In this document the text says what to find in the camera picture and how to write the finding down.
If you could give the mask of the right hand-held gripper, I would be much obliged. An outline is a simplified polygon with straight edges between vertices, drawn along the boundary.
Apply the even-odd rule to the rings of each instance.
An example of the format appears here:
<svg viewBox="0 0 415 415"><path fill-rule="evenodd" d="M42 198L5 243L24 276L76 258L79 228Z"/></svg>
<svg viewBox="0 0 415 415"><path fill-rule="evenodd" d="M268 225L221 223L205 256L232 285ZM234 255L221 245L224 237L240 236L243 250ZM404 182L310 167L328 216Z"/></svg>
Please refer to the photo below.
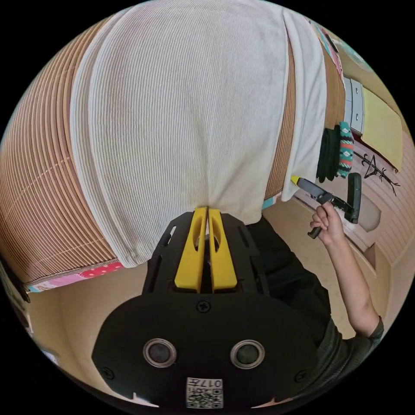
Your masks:
<svg viewBox="0 0 415 415"><path fill-rule="evenodd" d="M326 191L315 183L298 177L291 176L291 182L298 186L301 190L310 194L310 196L316 200L320 205L323 205L326 202L331 203L334 207L340 209L345 214L345 219L349 223L354 222L354 178L348 177L348 190L347 190L347 200L342 200L341 198L335 196L331 192Z"/></svg>

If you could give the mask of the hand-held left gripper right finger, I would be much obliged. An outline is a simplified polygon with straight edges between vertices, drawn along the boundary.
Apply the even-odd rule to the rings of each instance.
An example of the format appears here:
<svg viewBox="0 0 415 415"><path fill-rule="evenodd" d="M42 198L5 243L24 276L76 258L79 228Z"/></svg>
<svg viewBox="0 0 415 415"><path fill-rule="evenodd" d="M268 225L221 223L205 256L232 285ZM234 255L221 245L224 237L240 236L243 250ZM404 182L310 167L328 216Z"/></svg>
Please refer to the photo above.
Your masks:
<svg viewBox="0 0 415 415"><path fill-rule="evenodd" d="M208 225L212 290L233 290L237 278L220 210L208 210Z"/></svg>

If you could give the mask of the person's right hand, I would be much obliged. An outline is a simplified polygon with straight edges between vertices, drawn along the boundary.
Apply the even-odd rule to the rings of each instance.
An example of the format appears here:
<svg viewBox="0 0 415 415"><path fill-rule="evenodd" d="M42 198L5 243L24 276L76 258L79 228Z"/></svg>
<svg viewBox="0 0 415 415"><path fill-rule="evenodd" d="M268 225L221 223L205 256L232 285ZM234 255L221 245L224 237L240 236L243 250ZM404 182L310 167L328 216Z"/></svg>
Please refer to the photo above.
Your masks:
<svg viewBox="0 0 415 415"><path fill-rule="evenodd" d="M318 237L325 246L338 244L346 239L341 218L330 202L317 207L310 227L320 228Z"/></svg>

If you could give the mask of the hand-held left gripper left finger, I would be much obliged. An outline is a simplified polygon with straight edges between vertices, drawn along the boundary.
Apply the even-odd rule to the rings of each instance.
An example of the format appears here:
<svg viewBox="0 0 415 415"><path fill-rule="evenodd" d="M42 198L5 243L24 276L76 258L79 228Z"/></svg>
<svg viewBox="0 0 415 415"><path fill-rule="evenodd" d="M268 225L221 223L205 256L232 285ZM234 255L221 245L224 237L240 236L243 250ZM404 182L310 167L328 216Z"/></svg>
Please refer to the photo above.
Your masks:
<svg viewBox="0 0 415 415"><path fill-rule="evenodd" d="M182 256L174 279L180 290L201 291L204 266L207 207L196 208L185 240Z"/></svg>

